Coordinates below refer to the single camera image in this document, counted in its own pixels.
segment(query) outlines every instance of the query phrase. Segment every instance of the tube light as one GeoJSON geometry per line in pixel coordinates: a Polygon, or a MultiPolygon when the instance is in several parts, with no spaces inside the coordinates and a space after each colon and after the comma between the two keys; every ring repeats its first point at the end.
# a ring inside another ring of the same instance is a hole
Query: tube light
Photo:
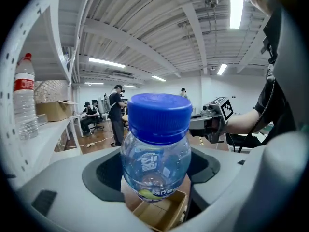
{"type": "Polygon", "coordinates": [[[125,67],[125,65],[123,65],[123,64],[117,64],[117,63],[114,63],[114,62],[109,62],[109,61],[105,61],[105,60],[97,59],[97,58],[89,58],[89,62],[95,62],[95,63],[100,63],[100,64],[108,64],[108,65],[113,65],[113,66],[117,66],[117,67],[120,67],[120,68],[125,67]]]}
{"type": "Polygon", "coordinates": [[[85,84],[104,84],[104,83],[85,83],[85,84]]]}
{"type": "Polygon", "coordinates": [[[152,77],[155,78],[155,79],[157,79],[157,80],[160,80],[160,81],[162,81],[162,82],[166,82],[166,80],[164,80],[164,79],[162,79],[162,78],[160,78],[160,77],[157,77],[156,75],[153,75],[152,77]]]}
{"type": "Polygon", "coordinates": [[[225,71],[226,68],[227,68],[227,64],[222,64],[217,75],[222,75],[222,73],[225,71]]]}
{"type": "Polygon", "coordinates": [[[242,16],[243,0],[230,0],[230,5],[230,29],[239,29],[242,16]]]}

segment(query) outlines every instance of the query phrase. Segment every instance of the wooden floor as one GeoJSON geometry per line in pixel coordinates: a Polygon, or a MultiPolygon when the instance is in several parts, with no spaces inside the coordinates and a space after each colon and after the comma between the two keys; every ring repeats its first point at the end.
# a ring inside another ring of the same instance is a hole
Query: wooden floor
{"type": "MultiPolygon", "coordinates": [[[[102,123],[104,125],[104,130],[98,130],[96,131],[94,134],[90,135],[89,137],[81,137],[80,133],[79,133],[79,128],[77,125],[75,125],[75,130],[78,136],[78,142],[80,145],[82,145],[81,149],[82,149],[82,153],[83,154],[87,154],[93,151],[97,151],[97,150],[104,150],[106,148],[110,148],[110,144],[112,142],[114,142],[112,137],[112,125],[109,122],[104,122],[102,123]],[[87,147],[86,145],[90,144],[91,142],[98,142],[101,141],[99,143],[96,143],[93,146],[87,147]]],[[[125,133],[124,136],[126,136],[128,133],[127,129],[125,128],[125,133]]],[[[192,137],[190,134],[187,135],[189,142],[191,145],[199,145],[201,144],[200,138],[199,137],[192,137]]],[[[204,147],[206,148],[212,148],[215,149],[217,147],[218,150],[226,150],[228,151],[228,146],[227,144],[224,143],[220,143],[220,144],[214,144],[212,145],[211,143],[209,143],[209,141],[207,141],[205,138],[201,138],[204,147]]],[[[70,140],[68,140],[67,142],[67,146],[75,146],[75,142],[74,140],[71,138],[70,140]]],[[[189,195],[190,193],[190,179],[189,177],[186,175],[183,183],[181,184],[181,186],[178,188],[180,191],[183,191],[185,193],[187,193],[187,195],[189,195]]],[[[141,200],[138,198],[138,196],[132,191],[132,189],[128,186],[128,184],[126,183],[126,181],[124,179],[122,179],[121,181],[121,192],[124,194],[125,196],[125,201],[126,201],[126,205],[127,207],[133,211],[140,203],[141,200]]]]}

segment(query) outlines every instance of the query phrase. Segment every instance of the black pants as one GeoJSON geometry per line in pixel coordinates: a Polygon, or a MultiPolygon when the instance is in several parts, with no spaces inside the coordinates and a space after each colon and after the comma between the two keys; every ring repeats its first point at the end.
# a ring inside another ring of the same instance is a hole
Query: black pants
{"type": "Polygon", "coordinates": [[[124,125],[122,120],[112,120],[112,132],[114,134],[114,140],[116,146],[121,146],[124,139],[124,125]]]}
{"type": "Polygon", "coordinates": [[[95,120],[93,118],[83,118],[81,120],[81,127],[82,127],[82,130],[85,131],[85,132],[90,132],[90,129],[89,129],[89,125],[90,124],[95,124],[95,120]]]}

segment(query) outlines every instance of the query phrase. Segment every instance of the chair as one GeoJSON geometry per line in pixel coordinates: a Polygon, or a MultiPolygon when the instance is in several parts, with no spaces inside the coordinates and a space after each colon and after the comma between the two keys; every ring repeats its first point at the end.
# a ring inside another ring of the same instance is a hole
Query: chair
{"type": "Polygon", "coordinates": [[[94,123],[94,127],[91,127],[91,128],[90,128],[90,131],[91,131],[92,133],[94,133],[95,130],[98,130],[98,129],[103,130],[103,129],[104,129],[104,126],[99,126],[99,125],[98,125],[99,123],[102,123],[102,121],[103,121],[103,119],[102,119],[102,114],[100,113],[99,110],[98,110],[98,112],[99,112],[100,116],[96,116],[96,117],[95,117],[96,122],[94,123]]]}

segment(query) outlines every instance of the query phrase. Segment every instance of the gray pants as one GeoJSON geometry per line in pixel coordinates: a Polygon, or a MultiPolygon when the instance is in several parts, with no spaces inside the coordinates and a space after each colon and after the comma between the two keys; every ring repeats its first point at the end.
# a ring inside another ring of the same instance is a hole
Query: gray pants
{"type": "Polygon", "coordinates": [[[122,141],[124,139],[124,125],[123,122],[120,121],[113,121],[112,122],[112,132],[114,134],[114,140],[116,146],[121,146],[122,141]]]}

